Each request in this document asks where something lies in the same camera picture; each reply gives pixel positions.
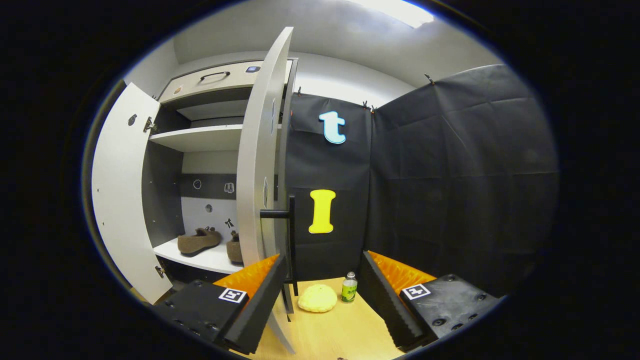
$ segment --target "shelf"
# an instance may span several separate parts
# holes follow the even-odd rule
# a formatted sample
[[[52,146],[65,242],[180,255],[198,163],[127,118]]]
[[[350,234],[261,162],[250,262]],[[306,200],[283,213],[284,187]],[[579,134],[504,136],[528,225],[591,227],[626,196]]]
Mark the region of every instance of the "shelf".
[[[189,258],[184,256],[178,250],[178,239],[175,238],[162,245],[154,247],[156,255],[162,258],[175,261],[183,265],[193,266],[202,270],[220,272],[223,274],[233,274],[238,270],[242,270],[242,265],[233,265],[227,256],[227,241],[221,241],[218,246]]]
[[[194,127],[151,135],[149,141],[180,152],[236,151],[240,148],[242,125]]]

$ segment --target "slipper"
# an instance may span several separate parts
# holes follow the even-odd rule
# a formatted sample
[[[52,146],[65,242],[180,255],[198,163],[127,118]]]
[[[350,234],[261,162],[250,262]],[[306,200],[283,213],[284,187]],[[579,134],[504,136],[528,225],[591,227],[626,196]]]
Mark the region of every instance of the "slipper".
[[[222,240],[222,235],[215,228],[196,229],[195,236],[178,236],[178,250],[182,255],[194,256],[205,249],[217,246]]]
[[[231,232],[231,241],[227,243],[227,256],[232,263],[242,263],[242,252],[240,252],[240,237],[235,231]]]

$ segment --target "green bottle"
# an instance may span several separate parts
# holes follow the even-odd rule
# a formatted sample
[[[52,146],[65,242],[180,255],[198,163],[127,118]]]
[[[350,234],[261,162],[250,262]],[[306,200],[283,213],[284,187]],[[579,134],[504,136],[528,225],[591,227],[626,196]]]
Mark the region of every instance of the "green bottle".
[[[350,271],[342,282],[342,301],[353,302],[356,299],[357,287],[358,281],[356,280],[356,274]]]

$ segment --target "yellow sponge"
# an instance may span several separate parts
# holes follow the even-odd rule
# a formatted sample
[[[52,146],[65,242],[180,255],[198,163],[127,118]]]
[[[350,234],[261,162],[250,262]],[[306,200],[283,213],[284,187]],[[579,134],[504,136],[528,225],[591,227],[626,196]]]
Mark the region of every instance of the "yellow sponge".
[[[325,313],[338,302],[338,295],[327,285],[309,286],[298,298],[298,307],[314,313]]]

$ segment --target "black fabric backdrop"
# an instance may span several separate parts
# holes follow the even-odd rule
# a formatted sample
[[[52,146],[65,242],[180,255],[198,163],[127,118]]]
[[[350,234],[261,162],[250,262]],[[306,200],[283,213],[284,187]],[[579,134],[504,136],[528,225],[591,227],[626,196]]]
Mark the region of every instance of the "black fabric backdrop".
[[[550,228],[557,158],[533,94],[504,65],[376,109],[364,249],[502,296]]]
[[[369,198],[371,112],[363,106],[326,97],[294,94],[287,134],[286,178],[296,197],[296,266],[299,281],[346,276],[355,271],[364,244]],[[342,144],[324,138],[320,114],[336,111],[345,120]],[[314,200],[310,192],[335,192],[333,231],[311,234]]]

